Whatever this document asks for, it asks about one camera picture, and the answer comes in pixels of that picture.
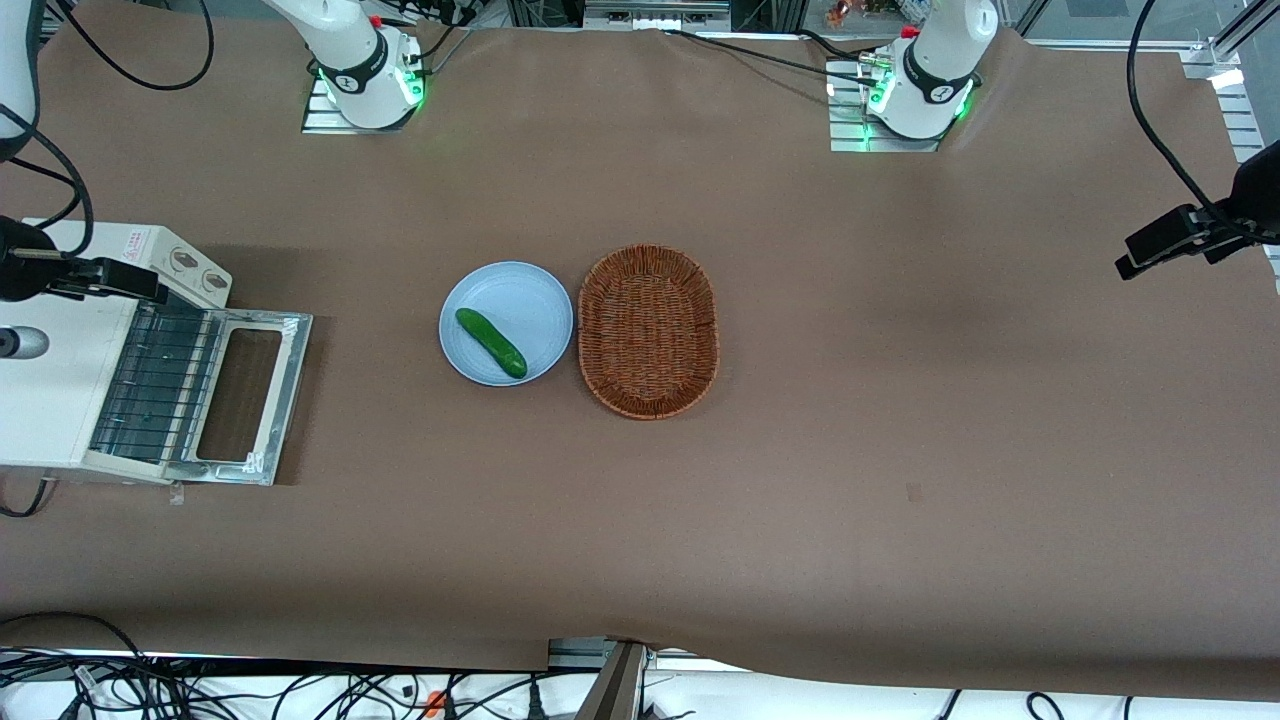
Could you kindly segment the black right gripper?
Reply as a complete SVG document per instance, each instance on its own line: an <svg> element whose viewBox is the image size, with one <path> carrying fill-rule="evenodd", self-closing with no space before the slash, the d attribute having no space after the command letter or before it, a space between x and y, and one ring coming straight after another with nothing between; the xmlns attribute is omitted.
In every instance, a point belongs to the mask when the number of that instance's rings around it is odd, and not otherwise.
<svg viewBox="0 0 1280 720"><path fill-rule="evenodd" d="M40 228L1 218L1 301L22 302L42 293L60 274L60 292L77 299L124 297L164 304L169 288L157 273L111 258L72 258L64 261Z"/></svg>

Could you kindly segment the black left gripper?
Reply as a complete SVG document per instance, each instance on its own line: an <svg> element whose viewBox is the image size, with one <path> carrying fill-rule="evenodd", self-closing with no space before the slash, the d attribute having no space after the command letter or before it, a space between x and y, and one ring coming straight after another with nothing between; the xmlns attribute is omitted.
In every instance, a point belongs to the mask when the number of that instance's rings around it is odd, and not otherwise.
<svg viewBox="0 0 1280 720"><path fill-rule="evenodd" d="M1210 217L1202 232L1194 206L1176 206L1125 240L1126 252L1115 260L1123 281L1181 256L1202 256L1216 264L1253 246L1276 246L1279 232L1279 142L1240 163L1228 196L1215 202L1203 191L1196 196Z"/></svg>

